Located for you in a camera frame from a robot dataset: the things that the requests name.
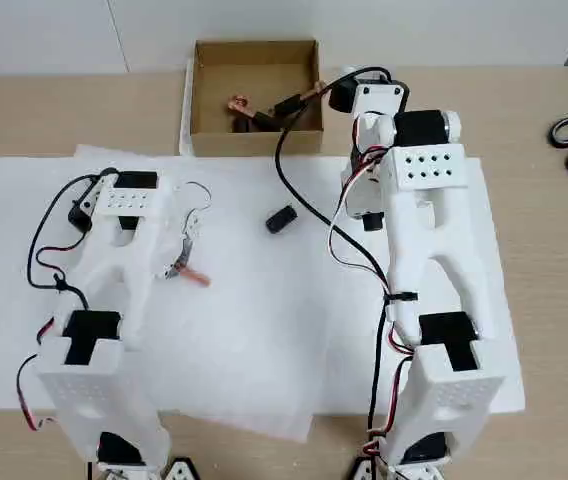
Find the wire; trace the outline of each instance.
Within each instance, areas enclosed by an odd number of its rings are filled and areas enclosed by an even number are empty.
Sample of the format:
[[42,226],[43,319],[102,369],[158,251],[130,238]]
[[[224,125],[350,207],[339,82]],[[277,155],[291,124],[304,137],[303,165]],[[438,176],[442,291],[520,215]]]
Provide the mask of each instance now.
[[386,417],[386,422],[383,427],[373,428],[369,430],[369,433],[374,436],[386,435],[393,428],[393,422],[395,421],[395,412],[397,411],[397,400],[399,397],[400,390],[400,377],[402,374],[402,367],[405,363],[411,362],[413,360],[412,356],[404,357],[400,363],[397,365],[395,370],[395,376],[393,378],[393,387],[391,390],[391,401],[389,405],[388,416]]
[[375,417],[375,406],[377,404],[377,386],[380,381],[380,364],[382,361],[382,337],[384,336],[384,325],[386,323],[386,307],[390,300],[388,296],[384,297],[382,302],[382,312],[380,313],[380,320],[377,325],[377,335],[375,340],[375,366],[373,368],[373,383],[371,385],[371,403],[368,408],[368,418],[366,421],[366,428],[371,430],[373,428],[373,419]]
[[[300,119],[300,117],[304,114],[304,112],[310,107],[310,105],[314,101],[321,99],[327,92],[333,90],[333,88],[335,88],[335,86],[339,85],[343,81],[349,80],[351,78],[356,77],[357,75],[360,75],[362,73],[367,73],[367,72],[381,72],[386,77],[387,81],[391,82],[391,74],[384,67],[360,68],[358,70],[355,70],[355,71],[353,71],[353,72],[351,72],[347,75],[344,75],[344,76],[338,78],[337,80],[334,80],[333,82],[331,82],[327,86],[325,86],[322,90],[320,90],[317,94],[308,98],[307,102],[302,106],[302,108],[300,110],[298,110],[295,113],[295,115],[293,115],[291,120],[282,129],[282,133],[281,133],[280,138],[279,138],[277,145],[275,147],[275,153],[273,155],[274,162],[275,162],[275,170],[277,171],[277,175],[279,176],[281,182],[288,189],[288,191],[291,193],[291,195],[293,195],[293,197],[298,202],[300,202],[302,204],[302,206],[304,206],[304,208],[306,208],[309,212],[311,212],[320,221],[324,222],[328,226],[331,225],[331,221],[325,215],[323,215],[319,210],[317,210],[313,205],[311,205],[311,203],[308,202],[295,189],[295,187],[293,187],[293,185],[286,178],[286,175],[284,175],[284,171],[282,170],[282,161],[281,161],[282,147],[284,146],[284,142],[286,141],[286,138],[288,137],[291,130],[293,129],[293,126],[297,123],[297,121]],[[334,227],[334,231],[366,258],[366,260],[371,264],[371,266],[373,267],[373,270],[375,271],[375,273],[377,274],[377,276],[380,279],[386,278],[385,275],[384,275],[384,271],[380,267],[379,263],[377,262],[375,257],[373,257],[373,255],[371,255],[371,253],[366,248],[364,248],[359,242],[357,242],[355,239],[353,239],[350,235],[348,235],[341,228]],[[381,355],[382,355],[382,337],[384,335],[384,322],[386,320],[386,306],[388,305],[388,303],[389,303],[389,295],[385,295],[384,296],[384,306],[382,308],[382,314],[380,315],[380,323],[379,323],[378,328],[377,328],[377,338],[376,338],[376,346],[375,346],[375,368],[374,368],[374,371],[373,371],[373,384],[371,386],[371,390],[372,390],[372,392],[371,392],[371,403],[370,403],[370,406],[369,406],[369,415],[368,415],[368,428],[369,429],[372,428],[373,417],[375,416],[375,403],[376,403],[376,398],[377,398],[377,385],[378,385],[378,382],[379,382],[380,360],[381,360]],[[371,472],[372,472],[372,475],[371,475],[372,479],[375,480],[376,479],[376,468],[372,468]]]
[[77,242],[75,242],[74,244],[69,245],[68,247],[53,247],[53,246],[41,247],[37,251],[37,253],[35,254],[35,261],[38,263],[38,265],[40,265],[42,267],[50,268],[51,270],[55,270],[56,272],[58,272],[61,275],[61,278],[63,280],[66,280],[66,273],[64,272],[64,270],[62,270],[57,265],[53,265],[51,263],[47,263],[47,262],[42,261],[40,259],[40,255],[44,252],[69,252],[69,251],[73,250],[74,248],[77,248],[80,245],[80,243],[82,243],[84,241],[84,239],[86,238],[86,233],[87,232],[83,232],[80,239]]
[[394,332],[395,332],[395,322],[392,322],[391,328],[388,331],[388,343],[391,345],[393,350],[395,350],[397,353],[401,353],[402,355],[413,355],[413,353],[415,352],[413,347],[409,347],[407,345],[403,345],[401,343],[398,343],[395,340],[395,338],[393,338]]
[[76,177],[74,179],[72,179],[71,181],[69,181],[66,185],[64,185],[59,192],[57,192],[57,194],[55,195],[55,197],[53,197],[53,200],[51,201],[51,203],[49,204],[48,208],[46,209],[46,211],[44,212],[44,215],[42,216],[42,219],[40,220],[39,225],[37,226],[37,229],[35,230],[35,234],[33,235],[33,240],[31,241],[31,246],[28,249],[28,258],[26,261],[26,280],[28,281],[29,285],[33,288],[37,288],[40,290],[58,290],[58,291],[69,291],[71,293],[74,293],[75,295],[77,295],[80,299],[80,301],[82,302],[82,306],[84,307],[85,310],[88,310],[88,302],[86,300],[86,296],[84,295],[84,293],[82,293],[82,291],[79,288],[73,287],[72,285],[68,285],[66,283],[65,280],[65,275],[64,272],[57,266],[55,265],[50,265],[50,264],[46,264],[44,266],[46,266],[47,268],[52,268],[54,270],[56,270],[58,273],[53,275],[53,278],[55,279],[55,283],[54,284],[39,284],[39,283],[35,283],[33,281],[33,276],[32,276],[32,269],[33,269],[33,253],[35,252],[35,245],[37,245],[37,240],[40,236],[40,233],[42,232],[42,229],[44,228],[44,225],[46,224],[46,221],[48,220],[48,217],[50,216],[51,212],[53,211],[53,208],[55,208],[55,205],[57,205],[57,202],[59,201],[59,199],[62,197],[62,195],[64,195],[64,193],[66,193],[66,191],[68,189],[70,189],[72,186],[83,182],[85,180],[90,180],[91,182],[91,186],[94,186],[100,178],[106,176],[106,175],[111,175],[111,174],[115,174],[115,173],[119,173],[115,168],[109,167],[106,168],[104,170],[102,170],[102,172],[100,172],[99,174],[88,174],[88,175],[81,175],[79,177]]
[[[386,76],[388,81],[391,81],[390,72],[383,67],[361,68],[361,69],[355,70],[354,72],[351,72],[347,75],[344,75],[344,76],[338,78],[337,80],[334,80],[333,82],[328,84],[326,87],[324,87],[322,90],[320,90],[317,94],[310,97],[308,99],[308,101],[302,106],[302,108],[300,110],[298,110],[297,113],[295,113],[295,115],[291,118],[291,120],[288,122],[288,124],[286,124],[284,126],[284,128],[282,129],[282,134],[280,135],[280,138],[277,142],[277,146],[275,147],[275,154],[274,154],[273,157],[274,157],[274,160],[275,160],[275,169],[277,171],[277,175],[279,176],[280,180],[282,181],[284,186],[288,189],[288,191],[291,193],[291,195],[293,195],[293,197],[295,197],[295,199],[298,202],[300,202],[304,206],[304,208],[306,208],[309,212],[311,212],[313,215],[315,215],[318,219],[320,219],[326,225],[331,224],[330,220],[325,215],[323,215],[319,210],[317,210],[315,207],[313,207],[313,205],[311,205],[295,189],[295,187],[293,187],[293,185],[288,181],[288,179],[284,175],[284,171],[282,170],[282,161],[281,161],[282,147],[284,146],[284,142],[286,141],[286,138],[288,137],[291,130],[293,129],[293,126],[297,123],[299,118],[309,108],[309,106],[313,103],[313,101],[323,97],[327,92],[331,91],[336,85],[340,84],[341,82],[343,82],[345,80],[349,80],[351,78],[356,77],[357,75],[360,75],[362,73],[367,73],[367,72],[381,72]],[[366,250],[360,243],[358,243],[355,239],[353,239],[350,235],[348,235],[341,228],[335,227],[335,232],[340,237],[342,237],[344,240],[346,240],[351,246],[353,246],[358,252],[360,252],[362,255],[364,255],[364,257],[372,265],[373,269],[375,270],[375,272],[377,273],[377,275],[379,277],[384,277],[384,271],[380,267],[377,260],[373,257],[373,255],[371,255],[371,253],[368,250]]]
[[48,332],[51,329],[51,327],[53,326],[54,323],[55,323],[55,319],[53,317],[51,317],[51,319],[48,322],[46,322],[44,325],[42,325],[42,328],[40,328],[37,331],[37,335],[35,335],[35,340],[37,340],[38,345],[42,344],[42,337],[44,337],[46,332]]
[[195,212],[203,212],[204,210],[206,210],[207,208],[210,208],[210,206],[213,203],[213,194],[211,193],[211,191],[208,189],[208,187],[202,185],[200,182],[196,182],[194,180],[191,180],[190,182],[186,182],[185,185],[197,185],[198,187],[200,187],[202,190],[204,190],[206,192],[206,194],[208,195],[208,200],[206,202],[206,205],[204,205],[203,207],[195,207],[195,208],[191,208],[188,213],[186,214],[186,216],[184,217],[184,225],[182,226],[182,233],[186,234],[186,231],[188,230],[188,222],[191,218],[191,215]]
[[375,275],[375,277],[382,284],[382,288],[384,289],[384,292],[386,293],[386,295],[390,295],[391,291],[390,291],[390,288],[388,286],[388,282],[386,281],[386,277],[379,277],[377,275],[377,273],[375,272],[375,270],[373,270],[371,267],[369,267],[367,265],[361,265],[361,264],[358,264],[358,263],[350,263],[350,262],[346,262],[346,261],[340,259],[335,254],[335,251],[333,250],[333,242],[332,242],[333,231],[335,229],[335,224],[337,222],[337,218],[339,217],[340,212],[342,211],[344,205],[346,204],[346,199],[348,197],[349,192],[351,191],[351,188],[353,188],[353,186],[357,183],[357,181],[366,173],[369,166],[373,165],[374,163],[375,163],[375,159],[373,159],[373,160],[371,160],[367,163],[363,163],[355,172],[353,172],[351,177],[345,182],[344,187],[342,189],[342,193],[340,194],[340,198],[339,198],[339,201],[338,201],[338,204],[337,204],[337,208],[335,209],[335,214],[333,215],[333,219],[331,220],[331,223],[329,225],[328,235],[327,235],[327,238],[326,238],[326,244],[327,244],[329,254],[331,255],[331,257],[336,262],[338,262],[341,265],[347,266],[349,268],[356,268],[356,269],[365,270],[365,271],[372,273],[373,275]]
[[20,365],[20,368],[17,370],[17,377],[15,380],[17,398],[20,402],[20,408],[22,410],[22,414],[24,415],[24,420],[26,420],[28,428],[31,429],[31,431],[33,432],[38,432],[39,430],[41,430],[41,428],[44,426],[45,423],[55,421],[55,419],[52,417],[44,417],[40,420],[36,420],[35,416],[29,410],[28,405],[26,404],[26,399],[24,398],[24,392],[22,391],[22,385],[20,383],[22,377],[22,371],[24,370],[24,367],[26,367],[26,365],[28,365],[36,357],[37,355],[31,355],[22,362],[22,365]]

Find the cable tie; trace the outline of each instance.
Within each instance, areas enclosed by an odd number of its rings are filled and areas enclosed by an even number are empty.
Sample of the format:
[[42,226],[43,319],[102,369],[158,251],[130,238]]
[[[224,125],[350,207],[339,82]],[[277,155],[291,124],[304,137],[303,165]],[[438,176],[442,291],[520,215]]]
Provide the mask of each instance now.
[[400,293],[392,293],[388,296],[388,299],[391,302],[399,301],[399,302],[416,302],[417,301],[417,292],[400,292]]

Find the white foam sheet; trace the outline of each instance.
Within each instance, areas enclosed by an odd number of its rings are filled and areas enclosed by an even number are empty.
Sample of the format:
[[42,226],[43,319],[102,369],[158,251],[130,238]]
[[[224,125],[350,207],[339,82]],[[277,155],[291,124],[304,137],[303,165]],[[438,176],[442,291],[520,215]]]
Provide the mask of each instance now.
[[[15,372],[36,351],[34,334],[52,312],[56,294],[30,288],[25,263],[33,231],[46,205],[68,179],[108,165],[151,168],[178,181],[197,180],[213,192],[202,215],[192,266],[210,275],[202,289],[184,279],[158,281],[144,327],[150,393],[159,409],[215,419],[250,415],[300,431],[310,413],[367,411],[375,330],[381,304],[376,280],[343,269],[325,251],[326,227],[302,208],[299,218],[273,236],[264,220],[291,203],[269,158],[125,158],[113,154],[77,159],[0,158],[0,408],[18,406]],[[286,158],[295,185],[329,212],[339,193],[345,159]],[[469,160],[472,213],[503,343],[504,361],[518,372],[507,379],[492,410],[524,406],[517,350],[488,196],[479,161]],[[71,243],[77,233],[65,221],[68,202],[51,217],[42,242]],[[364,234],[344,219],[382,265],[388,262],[383,232]],[[337,242],[338,253],[356,255]],[[77,253],[61,255],[72,265]],[[423,313],[459,308],[459,299],[436,264],[420,291]],[[384,349],[378,408],[388,404],[398,358]],[[33,408],[50,408],[46,392],[27,370],[24,388]]]

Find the black cable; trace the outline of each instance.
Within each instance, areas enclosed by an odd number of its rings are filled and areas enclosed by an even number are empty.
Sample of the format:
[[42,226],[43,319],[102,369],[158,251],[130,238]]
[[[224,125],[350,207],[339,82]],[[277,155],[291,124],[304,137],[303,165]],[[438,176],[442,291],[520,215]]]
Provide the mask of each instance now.
[[382,302],[382,313],[380,313],[380,321],[377,324],[377,336],[375,338],[375,367],[373,369],[373,383],[371,385],[371,403],[368,407],[368,418],[366,420],[366,428],[371,430],[373,428],[373,421],[375,417],[375,406],[377,404],[377,386],[380,381],[380,365],[382,363],[382,339],[384,338],[384,324],[386,323],[386,307],[389,304],[389,297],[384,296]]
[[[361,68],[361,69],[355,70],[354,72],[351,72],[347,75],[344,75],[344,76],[338,78],[337,80],[334,80],[333,82],[329,83],[326,87],[324,87],[322,90],[320,90],[316,95],[309,98],[308,101],[302,106],[302,108],[297,111],[297,113],[291,118],[291,120],[288,122],[288,124],[282,129],[282,134],[280,135],[280,138],[277,142],[277,146],[275,147],[275,154],[274,154],[275,169],[277,170],[277,175],[279,176],[280,180],[282,181],[284,186],[288,189],[288,191],[291,192],[291,195],[293,195],[293,197],[295,197],[295,199],[298,202],[300,202],[309,212],[311,212],[313,215],[315,215],[318,219],[320,219],[322,222],[324,222],[327,226],[331,225],[331,221],[326,216],[322,215],[322,213],[319,210],[317,210],[315,207],[313,207],[313,205],[311,205],[304,197],[302,197],[302,195],[295,189],[295,187],[293,187],[293,185],[288,181],[288,179],[284,175],[284,171],[282,170],[282,162],[281,162],[282,147],[284,145],[284,141],[286,140],[289,133],[293,129],[293,126],[295,125],[295,123],[297,123],[299,118],[304,114],[304,112],[308,109],[308,107],[311,105],[311,103],[313,103],[313,101],[315,101],[317,99],[321,99],[327,92],[331,91],[333,88],[335,88],[336,85],[342,83],[343,81],[349,80],[351,78],[356,77],[357,75],[360,75],[362,73],[367,73],[367,72],[381,72],[382,74],[384,74],[386,76],[386,79],[389,82],[391,82],[391,80],[392,80],[390,72],[383,67]],[[368,260],[368,262],[371,264],[371,266],[375,270],[375,273],[377,274],[377,276],[383,282],[386,282],[386,276],[384,274],[384,271],[380,267],[380,265],[377,262],[377,260],[375,259],[375,257],[373,257],[373,255],[366,248],[364,248],[359,242],[357,242],[354,238],[352,238],[350,235],[348,235],[341,228],[335,226],[334,231],[340,237],[342,237],[344,240],[346,240],[346,242],[348,242],[351,246],[353,246],[358,252],[360,252]],[[377,338],[376,338],[376,345],[375,345],[375,368],[374,368],[374,371],[373,371],[373,384],[371,386],[371,403],[370,403],[370,406],[369,406],[369,414],[368,414],[368,422],[367,422],[369,429],[373,428],[373,417],[375,416],[375,404],[377,402],[377,387],[378,387],[378,383],[379,383],[380,362],[381,362],[381,356],[382,356],[382,337],[384,336],[384,323],[386,321],[386,306],[388,305],[389,300],[390,299],[385,295],[384,302],[383,302],[384,306],[382,308],[382,313],[380,315],[380,322],[379,322],[379,325],[377,327]],[[377,470],[377,468],[376,468],[376,465],[375,465],[375,458],[371,457],[371,476],[372,476],[373,480],[376,480],[376,470]]]
[[37,226],[37,229],[35,230],[35,234],[33,235],[33,240],[31,241],[31,246],[28,249],[28,258],[26,261],[26,280],[28,281],[29,285],[33,288],[37,288],[40,290],[58,290],[58,291],[69,291],[71,293],[74,293],[75,295],[77,295],[80,299],[80,301],[82,302],[82,306],[84,307],[85,310],[88,310],[88,302],[86,300],[86,296],[84,295],[84,293],[82,293],[82,291],[77,288],[77,287],[73,287],[72,285],[69,285],[66,283],[66,279],[65,279],[65,275],[64,272],[59,268],[56,267],[54,265],[45,265],[48,268],[53,268],[57,271],[59,271],[59,273],[61,274],[61,276],[55,274],[53,275],[53,278],[55,279],[55,283],[54,284],[39,284],[39,283],[35,283],[33,281],[33,277],[32,277],[32,269],[33,269],[33,253],[35,252],[35,245],[37,245],[37,240],[40,236],[40,233],[42,232],[42,229],[44,228],[44,225],[46,224],[46,221],[48,220],[48,217],[51,215],[51,212],[53,211],[53,208],[55,208],[55,205],[57,205],[57,202],[59,201],[59,199],[62,197],[62,195],[64,195],[64,193],[66,193],[66,191],[71,188],[73,185],[76,185],[80,182],[83,182],[84,180],[90,180],[91,181],[91,186],[94,186],[100,178],[106,176],[106,175],[110,175],[113,173],[119,173],[115,168],[106,168],[104,170],[102,170],[102,172],[100,172],[99,174],[88,174],[88,175],[81,175],[79,177],[74,178],[73,180],[69,181],[66,185],[64,185],[59,192],[57,192],[57,194],[55,195],[55,197],[53,197],[53,200],[51,201],[51,203],[49,204],[48,208],[46,209],[46,212],[44,212],[44,216],[42,217],[42,219],[40,220],[39,225]]
[[82,236],[79,238],[79,240],[77,242],[75,242],[74,244],[69,245],[67,247],[54,247],[54,246],[47,245],[45,247],[39,248],[37,250],[37,252],[35,253],[35,261],[41,267],[50,268],[51,270],[55,270],[56,272],[58,272],[62,276],[62,278],[64,280],[66,280],[66,273],[64,272],[64,270],[62,270],[57,265],[54,265],[52,263],[47,263],[47,262],[41,260],[40,255],[44,252],[70,252],[71,250],[77,248],[84,241],[84,239],[86,238],[86,233],[87,232],[83,232]]
[[[335,88],[336,85],[340,84],[341,82],[343,82],[345,80],[349,80],[353,77],[356,77],[357,75],[361,75],[362,73],[367,73],[367,72],[381,72],[386,76],[386,78],[389,82],[391,81],[390,72],[386,68],[383,68],[383,67],[361,68],[361,69],[355,70],[354,72],[351,72],[347,75],[344,75],[344,76],[338,78],[337,80],[334,80],[333,82],[329,83],[326,87],[324,87],[322,90],[320,90],[316,95],[309,98],[309,100],[302,106],[302,108],[297,111],[297,113],[291,118],[291,120],[288,122],[288,124],[282,129],[282,134],[280,135],[280,138],[277,142],[277,146],[275,147],[275,154],[274,154],[275,169],[277,170],[277,175],[280,177],[280,180],[282,181],[284,186],[288,189],[288,191],[291,192],[291,195],[293,195],[293,197],[295,197],[295,199],[298,202],[300,202],[304,206],[304,208],[306,208],[309,212],[311,212],[313,215],[315,215],[317,218],[319,218],[326,225],[330,225],[331,221],[326,216],[324,216],[322,213],[320,213],[315,207],[313,207],[308,201],[306,201],[306,199],[304,197],[302,197],[302,195],[295,189],[295,187],[293,187],[293,185],[291,185],[291,183],[288,181],[288,179],[284,175],[284,172],[282,170],[282,163],[281,163],[282,147],[284,145],[284,141],[286,140],[289,133],[293,129],[293,126],[295,125],[295,123],[297,123],[299,118],[309,108],[309,106],[313,103],[313,101],[322,98],[327,92],[331,91],[333,88]],[[360,252],[362,255],[364,255],[364,257],[369,261],[369,263],[371,264],[371,266],[373,267],[373,269],[377,273],[378,277],[383,279],[383,281],[386,281],[386,276],[384,275],[384,271],[380,267],[379,263],[377,263],[377,260],[375,260],[375,257],[373,257],[373,255],[371,255],[371,253],[368,250],[366,250],[360,243],[358,243],[354,238],[352,238],[350,235],[348,235],[341,228],[336,226],[334,228],[334,231],[340,237],[342,237],[344,240],[346,240],[351,246],[353,246],[358,252]]]
[[[44,216],[42,216],[42,219],[40,220],[40,223],[37,226],[37,229],[35,230],[35,234],[33,235],[33,240],[31,241],[31,246],[28,249],[28,259],[26,261],[26,280],[28,281],[28,283],[31,287],[37,288],[37,289],[40,289],[40,290],[59,290],[59,288],[61,286],[59,281],[56,281],[55,284],[52,284],[52,285],[39,284],[39,283],[35,283],[33,281],[32,268],[33,268],[33,252],[35,251],[35,245],[37,244],[37,240],[40,236],[40,233],[42,232],[42,229],[44,228],[44,224],[48,220],[48,217],[51,215],[53,208],[55,208],[55,205],[57,205],[57,202],[62,197],[62,195],[64,195],[64,193],[69,188],[71,188],[73,185],[76,185],[80,182],[83,182],[84,180],[90,180],[92,184],[95,184],[98,179],[99,179],[99,175],[95,175],[95,174],[81,175],[79,177],[74,178],[73,180],[68,182],[66,185],[64,185],[60,189],[60,191],[57,192],[55,197],[53,197],[53,200],[51,201],[50,205],[46,209],[46,212],[44,212]],[[84,296],[84,294],[79,295],[79,297],[80,297],[80,300],[82,300],[82,304],[83,305],[86,304],[86,297]]]

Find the red wire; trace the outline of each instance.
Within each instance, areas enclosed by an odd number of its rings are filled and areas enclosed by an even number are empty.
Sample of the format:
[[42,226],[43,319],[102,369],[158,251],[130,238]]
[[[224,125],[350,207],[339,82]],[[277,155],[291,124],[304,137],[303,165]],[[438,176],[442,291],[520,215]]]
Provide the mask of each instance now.
[[384,433],[388,433],[391,431],[393,427],[393,423],[395,422],[395,412],[397,410],[397,399],[399,397],[399,389],[400,389],[400,376],[402,373],[402,367],[406,362],[412,361],[413,357],[405,357],[402,361],[398,364],[397,369],[395,370],[395,378],[393,379],[393,394],[391,395],[391,406],[390,406],[390,413],[388,415],[388,423],[384,427]]
[[42,328],[40,328],[37,331],[37,335],[35,336],[35,339],[37,340],[38,345],[42,344],[42,337],[44,336],[44,334],[46,332],[49,331],[49,329],[53,326],[54,322],[55,322],[55,319],[53,317],[51,317],[51,319],[48,322],[46,322],[44,325],[42,325]]
[[414,350],[411,347],[408,347],[406,345],[402,345],[401,343],[397,343],[395,341],[395,339],[393,338],[393,333],[395,332],[395,323],[393,323],[391,325],[391,329],[388,332],[388,342],[391,344],[391,346],[393,347],[393,349],[398,352],[401,353],[403,355],[413,355]]
[[26,420],[28,428],[31,429],[31,431],[33,432],[37,432],[38,427],[37,425],[35,425],[35,421],[31,416],[31,412],[28,409],[28,405],[26,405],[26,399],[24,398],[24,393],[22,392],[22,386],[20,385],[20,377],[22,376],[22,370],[24,370],[24,367],[28,365],[28,363],[31,362],[35,357],[37,357],[37,355],[31,355],[26,360],[24,360],[22,365],[20,365],[19,370],[17,371],[17,379],[16,379],[17,398],[19,399],[20,402],[20,408],[22,409],[22,413],[24,414],[24,419]]

